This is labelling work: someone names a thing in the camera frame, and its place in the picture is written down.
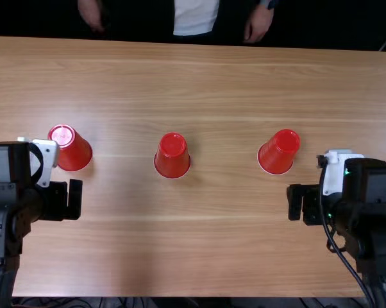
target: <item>hand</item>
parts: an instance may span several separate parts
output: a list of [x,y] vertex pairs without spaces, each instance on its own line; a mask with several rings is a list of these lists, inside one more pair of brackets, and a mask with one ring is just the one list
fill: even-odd
[[105,32],[102,25],[102,13],[97,0],[78,0],[78,10],[82,19],[93,32]]
[[244,30],[244,42],[260,42],[264,35],[269,31],[273,21],[274,9],[268,10],[264,5],[257,5],[251,13]]

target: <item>floor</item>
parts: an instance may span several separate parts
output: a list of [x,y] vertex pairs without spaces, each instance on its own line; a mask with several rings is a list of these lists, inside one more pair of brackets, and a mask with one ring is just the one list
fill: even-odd
[[[29,307],[52,308],[167,308],[179,307],[178,304],[159,304],[152,298],[23,298],[19,303]],[[185,300],[186,308],[360,308],[367,307],[363,298],[231,298],[229,304],[198,304],[198,298],[179,298]]]

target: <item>wristwatch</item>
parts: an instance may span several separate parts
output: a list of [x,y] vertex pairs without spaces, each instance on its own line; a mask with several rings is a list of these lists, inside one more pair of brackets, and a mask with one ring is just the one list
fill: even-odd
[[278,4],[279,0],[260,0],[259,4],[265,6],[268,10],[272,10]]

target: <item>black cable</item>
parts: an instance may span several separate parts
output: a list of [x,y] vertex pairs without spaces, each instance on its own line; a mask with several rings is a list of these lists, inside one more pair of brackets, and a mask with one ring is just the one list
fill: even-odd
[[358,300],[356,300],[355,298],[353,298],[353,297],[350,297],[349,299],[350,299],[350,300],[352,300],[353,302],[355,302],[355,303],[356,303],[356,305],[357,305],[357,306],[359,306],[360,308],[364,308],[364,306],[363,306],[363,305],[361,305],[361,304],[360,304],[360,302],[359,302]]
[[298,298],[300,300],[300,302],[303,304],[304,308],[309,308],[307,306],[307,304],[305,303],[304,299],[302,299],[301,297]]
[[340,251],[340,248],[337,246],[337,244],[335,243],[334,239],[330,235],[330,231],[328,230],[328,226],[327,226],[327,223],[326,223],[326,217],[325,217],[325,213],[324,213],[324,206],[323,206],[323,202],[322,202],[322,195],[323,195],[323,188],[324,188],[323,187],[324,186],[324,176],[326,174],[326,170],[327,170],[327,162],[325,162],[325,164],[323,166],[323,169],[321,170],[320,182],[319,182],[319,206],[320,206],[321,220],[323,221],[324,232],[327,235],[327,239],[330,241],[331,245],[333,246],[333,248],[335,250],[335,253],[339,256],[341,261],[347,267],[347,270],[352,274],[354,279],[357,281],[357,284],[360,286],[362,292],[364,293],[365,297],[367,298],[367,301],[368,301],[368,304],[369,304],[370,308],[375,308],[373,299],[371,298],[371,295],[368,292],[368,289],[366,288],[366,286],[362,282],[360,276],[358,276],[356,271],[353,269],[353,267],[347,261],[345,256],[343,256],[343,254]]
[[26,303],[30,302],[31,300],[36,300],[36,297],[28,297],[27,299],[21,301],[21,306],[26,305]]
[[57,300],[57,299],[51,298],[51,297],[47,298],[47,302],[40,303],[40,304],[43,306],[48,306],[50,303],[57,303],[59,305],[63,304],[60,300]]
[[316,299],[315,297],[313,297],[313,300],[320,305],[321,308],[325,308],[324,305],[318,300]]
[[118,299],[118,300],[120,301],[120,303],[122,304],[122,307],[126,307],[125,304],[124,304],[124,302],[122,301],[122,298],[118,297],[117,299]]
[[75,300],[77,300],[78,297],[74,297],[74,298],[66,298],[64,302],[60,302],[59,300],[51,300],[50,302],[56,302],[57,304],[53,305],[53,306],[49,306],[47,308],[59,308],[59,307],[63,307]]
[[92,308],[92,305],[90,305],[86,300],[82,300],[82,299],[80,299],[80,298],[75,298],[75,299],[73,300],[73,302],[75,302],[75,301],[78,301],[78,302],[82,302],[82,303],[84,303],[84,304],[87,304],[87,306],[88,306],[89,308]]

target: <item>dark background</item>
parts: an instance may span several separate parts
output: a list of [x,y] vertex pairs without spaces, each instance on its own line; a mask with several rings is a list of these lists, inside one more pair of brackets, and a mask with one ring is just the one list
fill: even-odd
[[[0,0],[0,35],[104,39],[81,20],[76,0]],[[257,45],[377,51],[385,42],[386,0],[281,0]]]

